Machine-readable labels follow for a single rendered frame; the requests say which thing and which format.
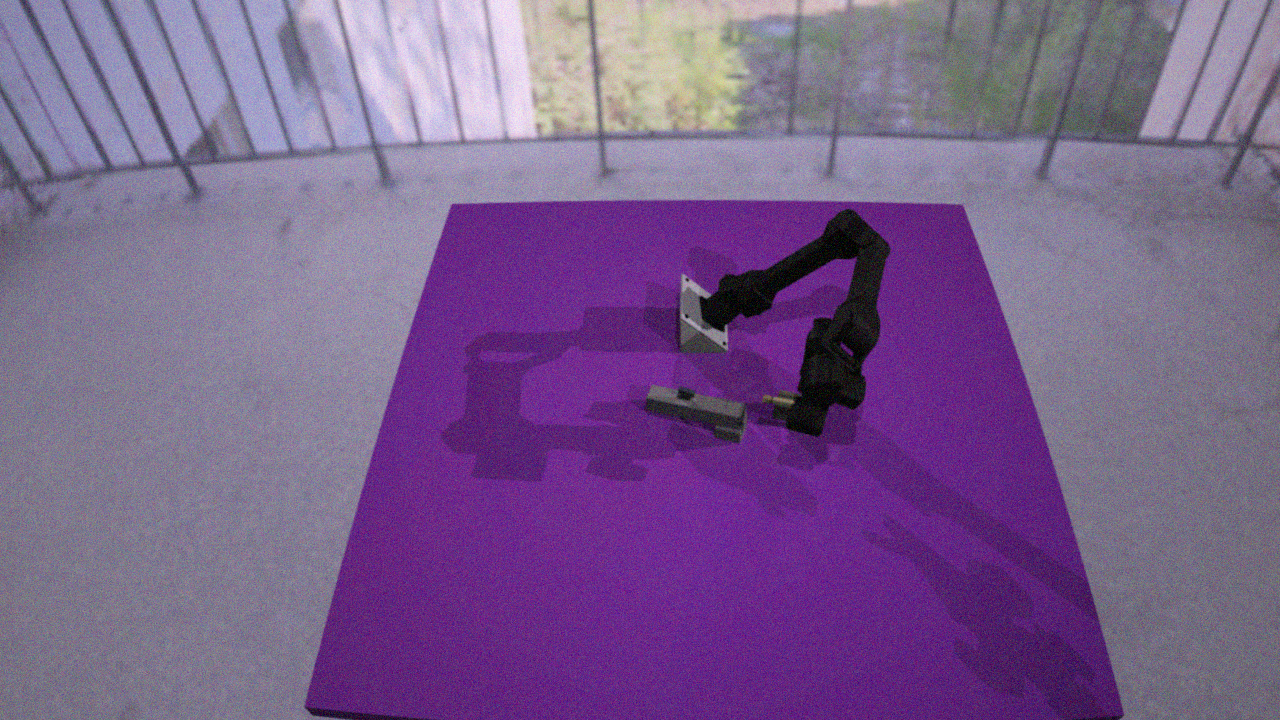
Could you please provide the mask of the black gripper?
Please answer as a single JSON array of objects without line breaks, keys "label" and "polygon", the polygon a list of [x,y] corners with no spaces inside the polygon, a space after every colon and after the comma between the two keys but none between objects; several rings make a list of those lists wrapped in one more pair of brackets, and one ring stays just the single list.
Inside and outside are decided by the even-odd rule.
[{"label": "black gripper", "polygon": [[[804,387],[804,366],[805,364],[803,360],[803,366],[799,373],[801,378],[797,384],[797,392],[801,392],[801,395]],[[822,434],[823,427],[826,424],[826,415],[828,413],[828,407],[829,406],[819,407],[808,404],[804,400],[804,397],[796,396],[794,405],[791,405],[791,407],[788,409],[788,415],[786,418],[785,427],[787,427],[788,430],[797,430],[808,436],[818,437]]]}]

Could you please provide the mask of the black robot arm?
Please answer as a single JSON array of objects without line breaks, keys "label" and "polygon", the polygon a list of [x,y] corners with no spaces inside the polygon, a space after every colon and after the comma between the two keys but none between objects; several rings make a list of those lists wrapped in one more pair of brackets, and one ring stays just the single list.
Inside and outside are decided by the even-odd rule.
[{"label": "black robot arm", "polygon": [[[804,400],[819,407],[836,402],[855,410],[867,389],[861,363],[881,336],[877,300],[890,251],[890,245],[858,211],[845,209],[829,219],[822,236],[767,270],[724,274],[716,293],[709,299],[700,296],[701,320],[724,332],[724,325],[740,313],[746,318],[759,316],[772,307],[776,293],[827,263],[858,258],[846,301],[838,305],[833,319],[814,319],[803,357]],[[852,356],[841,347],[841,341]]]}]

